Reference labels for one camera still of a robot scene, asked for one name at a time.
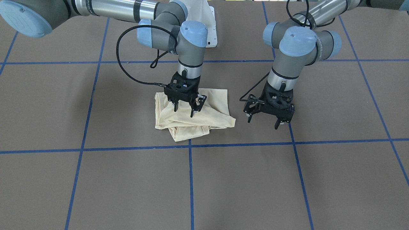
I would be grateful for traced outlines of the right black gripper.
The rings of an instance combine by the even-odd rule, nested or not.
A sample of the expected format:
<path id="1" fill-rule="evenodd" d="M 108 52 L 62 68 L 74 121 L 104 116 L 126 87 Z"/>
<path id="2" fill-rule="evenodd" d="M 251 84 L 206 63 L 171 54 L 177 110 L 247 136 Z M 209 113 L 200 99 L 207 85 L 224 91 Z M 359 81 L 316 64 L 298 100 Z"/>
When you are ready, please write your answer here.
<path id="1" fill-rule="evenodd" d="M 190 118 L 196 112 L 200 112 L 207 99 L 206 95 L 199 95 L 198 87 L 201 76 L 189 79 L 178 72 L 172 76 L 171 82 L 165 87 L 165 95 L 173 102 L 174 112 L 178 111 L 179 100 L 190 103 Z"/>

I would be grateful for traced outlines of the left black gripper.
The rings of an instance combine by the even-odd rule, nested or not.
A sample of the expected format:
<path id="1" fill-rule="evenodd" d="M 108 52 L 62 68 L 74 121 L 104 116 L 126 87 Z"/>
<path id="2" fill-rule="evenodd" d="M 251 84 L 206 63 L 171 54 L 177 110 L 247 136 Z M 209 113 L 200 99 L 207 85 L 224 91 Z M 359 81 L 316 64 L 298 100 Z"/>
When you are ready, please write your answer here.
<path id="1" fill-rule="evenodd" d="M 245 101 L 243 111 L 248 117 L 247 122 L 250 123 L 252 116 L 259 112 L 271 114 L 277 117 L 274 125 L 277 130 L 280 125 L 289 123 L 295 113 L 293 97 L 293 90 L 281 92 L 266 83 L 260 98 L 249 95 Z"/>

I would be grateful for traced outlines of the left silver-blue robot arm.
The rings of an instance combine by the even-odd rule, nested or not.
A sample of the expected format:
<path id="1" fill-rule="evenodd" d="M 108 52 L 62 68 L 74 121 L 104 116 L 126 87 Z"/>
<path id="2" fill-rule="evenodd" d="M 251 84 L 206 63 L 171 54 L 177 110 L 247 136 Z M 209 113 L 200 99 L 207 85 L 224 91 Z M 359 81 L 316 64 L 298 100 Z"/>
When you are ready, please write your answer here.
<path id="1" fill-rule="evenodd" d="M 270 71 L 263 77 L 267 80 L 259 97 L 247 92 L 243 111 L 251 122 L 257 113 L 271 114 L 277 118 L 274 128 L 290 123 L 295 113 L 293 90 L 303 67 L 336 55 L 342 40 L 335 31 L 317 31 L 330 25 L 346 11 L 359 6 L 408 11 L 407 0 L 323 0 L 305 11 L 292 15 L 286 8 L 289 19 L 271 22 L 263 31 L 266 45 L 277 49 Z"/>

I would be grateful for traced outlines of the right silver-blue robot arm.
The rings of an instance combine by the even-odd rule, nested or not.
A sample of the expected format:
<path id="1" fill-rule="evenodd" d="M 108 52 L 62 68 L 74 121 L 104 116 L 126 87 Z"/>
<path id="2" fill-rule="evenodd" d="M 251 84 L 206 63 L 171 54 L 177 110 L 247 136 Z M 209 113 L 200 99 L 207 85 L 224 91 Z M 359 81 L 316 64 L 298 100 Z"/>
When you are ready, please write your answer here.
<path id="1" fill-rule="evenodd" d="M 133 81 L 121 64 L 120 42 L 136 30 L 140 44 L 178 56 L 178 70 L 169 84 L 144 82 L 162 87 L 168 101 L 178 110 L 179 101 L 190 105 L 193 116 L 200 112 L 206 96 L 199 93 L 199 83 L 207 45 L 208 28 L 199 21 L 188 20 L 188 7 L 180 0 L 168 3 L 153 0 L 2 0 L 2 18 L 16 31 L 32 38 L 50 34 L 76 16 L 102 16 L 135 23 L 125 30 L 116 44 L 116 58 L 121 70 Z"/>

